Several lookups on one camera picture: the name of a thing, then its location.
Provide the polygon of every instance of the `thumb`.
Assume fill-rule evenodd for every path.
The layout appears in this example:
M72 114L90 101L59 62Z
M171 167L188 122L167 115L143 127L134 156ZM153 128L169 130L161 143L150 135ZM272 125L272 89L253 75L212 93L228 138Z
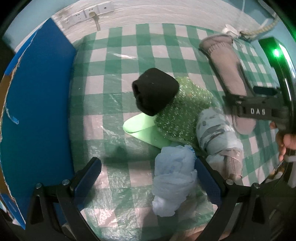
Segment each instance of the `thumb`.
M284 145L286 148L296 150L296 135L286 134L284 136Z

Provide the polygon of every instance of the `metal screw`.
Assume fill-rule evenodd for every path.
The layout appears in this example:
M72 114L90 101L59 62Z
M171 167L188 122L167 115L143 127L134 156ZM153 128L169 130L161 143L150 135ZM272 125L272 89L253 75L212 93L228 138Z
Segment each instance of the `metal screw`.
M65 186L68 185L69 183L70 183L70 181L68 179L65 179L62 181L62 184Z
M37 183L35 187L36 187L37 189L38 189L38 188L41 188L41 187L42 187L42 184L41 184L41 183Z
M254 183L254 187L255 188L259 188L260 187L260 184L259 183Z
M232 185L232 184L233 184L233 180L231 180L231 179L227 179L227 180L226 180L226 183L227 183L228 185Z

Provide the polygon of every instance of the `green mesh cloth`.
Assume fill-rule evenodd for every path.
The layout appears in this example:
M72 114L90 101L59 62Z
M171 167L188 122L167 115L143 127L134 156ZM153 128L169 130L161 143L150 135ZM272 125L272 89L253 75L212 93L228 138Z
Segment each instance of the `green mesh cloth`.
M161 112L155 124L166 138L198 148L195 134L197 115L211 106L213 95L196 86L188 77L178 77L179 92Z

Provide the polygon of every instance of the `blue gripper pad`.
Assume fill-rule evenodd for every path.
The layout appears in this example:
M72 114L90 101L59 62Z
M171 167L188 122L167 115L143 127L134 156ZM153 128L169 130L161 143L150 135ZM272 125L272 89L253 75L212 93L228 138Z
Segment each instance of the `blue gripper pad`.
M200 184L206 191L210 202L220 207L222 203L221 189L199 158L196 158L194 168L197 170Z
M74 203L79 211L84 209L84 201L87 194L100 175L101 170L102 163L101 160L97 158L76 186L74 190Z

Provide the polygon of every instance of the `gray sock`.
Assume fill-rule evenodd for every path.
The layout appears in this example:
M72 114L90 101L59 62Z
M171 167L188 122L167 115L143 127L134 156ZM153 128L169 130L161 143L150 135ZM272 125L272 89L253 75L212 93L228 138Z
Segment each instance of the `gray sock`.
M209 55L225 88L232 94L249 96L252 91L242 73L240 61L232 48L232 37L227 34L209 36L200 43L200 48ZM256 120L240 118L232 112L233 126L240 134L250 134Z

